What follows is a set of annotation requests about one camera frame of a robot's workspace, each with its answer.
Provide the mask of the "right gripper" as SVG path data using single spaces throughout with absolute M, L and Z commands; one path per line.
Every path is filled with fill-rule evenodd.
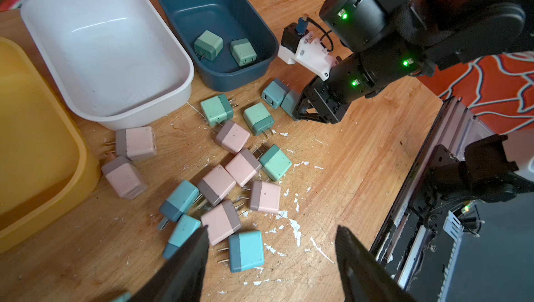
M 326 81 L 316 76 L 303 89 L 292 115 L 297 120 L 336 124 L 353 101 L 372 98 L 420 68 L 421 48 L 400 36 L 388 36 L 342 60 Z

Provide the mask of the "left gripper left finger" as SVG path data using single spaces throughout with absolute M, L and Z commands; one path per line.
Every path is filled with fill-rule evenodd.
M 209 253 L 207 229 L 198 228 L 131 301 L 199 301 Z

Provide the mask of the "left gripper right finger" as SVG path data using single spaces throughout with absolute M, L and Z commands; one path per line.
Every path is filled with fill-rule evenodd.
M 414 300 L 345 226 L 337 227 L 335 250 L 346 301 Z

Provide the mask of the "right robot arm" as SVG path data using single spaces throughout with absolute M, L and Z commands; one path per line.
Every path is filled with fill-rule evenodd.
M 351 54 L 303 89 L 297 120 L 336 124 L 406 76 L 533 49 L 533 0 L 326 0 L 319 15 Z

